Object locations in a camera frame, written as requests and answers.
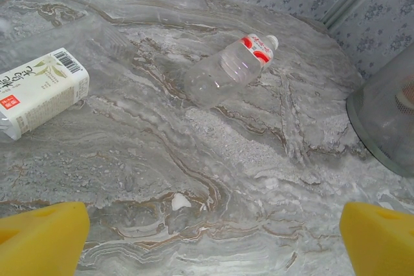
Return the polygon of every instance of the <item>marble surface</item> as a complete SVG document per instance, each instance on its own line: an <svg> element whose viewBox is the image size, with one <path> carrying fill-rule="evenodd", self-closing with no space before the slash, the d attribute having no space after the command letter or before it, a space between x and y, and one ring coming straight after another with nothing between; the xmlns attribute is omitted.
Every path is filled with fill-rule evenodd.
<svg viewBox="0 0 414 276"><path fill-rule="evenodd" d="M0 2L2 46L99 15L135 53L111 79L91 69L84 102L0 145L0 217L87 204L77 276L349 276L346 202L414 212L412 180L350 126L344 99L362 79L318 27L229 0ZM182 75L249 32L278 36L270 70L196 108Z"/></svg>

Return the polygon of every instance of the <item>plastic bottle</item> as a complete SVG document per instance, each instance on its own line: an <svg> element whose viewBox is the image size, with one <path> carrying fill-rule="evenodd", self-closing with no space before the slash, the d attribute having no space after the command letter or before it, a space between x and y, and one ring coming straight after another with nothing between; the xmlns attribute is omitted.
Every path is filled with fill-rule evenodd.
<svg viewBox="0 0 414 276"><path fill-rule="evenodd" d="M187 96L200 108L216 106L255 80L272 62L278 45L275 36L250 34L203 59L184 77Z"/></svg>

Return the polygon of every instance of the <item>white debris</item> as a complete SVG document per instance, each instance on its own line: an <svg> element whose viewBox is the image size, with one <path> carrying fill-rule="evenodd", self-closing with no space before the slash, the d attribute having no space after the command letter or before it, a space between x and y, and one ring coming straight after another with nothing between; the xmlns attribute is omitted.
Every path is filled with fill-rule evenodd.
<svg viewBox="0 0 414 276"><path fill-rule="evenodd" d="M182 207L191 207L190 201L181 193L174 194L171 205L173 206L174 211L179 210Z"/></svg>

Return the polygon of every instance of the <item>barcode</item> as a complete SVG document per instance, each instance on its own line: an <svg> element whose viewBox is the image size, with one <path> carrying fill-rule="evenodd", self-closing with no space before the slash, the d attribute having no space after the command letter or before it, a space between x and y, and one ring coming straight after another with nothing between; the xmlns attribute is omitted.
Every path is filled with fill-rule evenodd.
<svg viewBox="0 0 414 276"><path fill-rule="evenodd" d="M82 69L79 63L65 51L56 53L54 57L57 58L73 74Z"/></svg>

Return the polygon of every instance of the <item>white bottle cap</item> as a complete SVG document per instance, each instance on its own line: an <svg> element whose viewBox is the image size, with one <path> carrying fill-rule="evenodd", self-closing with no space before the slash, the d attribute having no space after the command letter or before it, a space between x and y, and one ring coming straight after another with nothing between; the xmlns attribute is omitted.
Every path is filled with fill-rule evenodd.
<svg viewBox="0 0 414 276"><path fill-rule="evenodd" d="M269 35L266 37L269 38L270 42L273 43L274 50L276 51L279 46L279 40L276 38L276 36L273 36L273 35Z"/></svg>

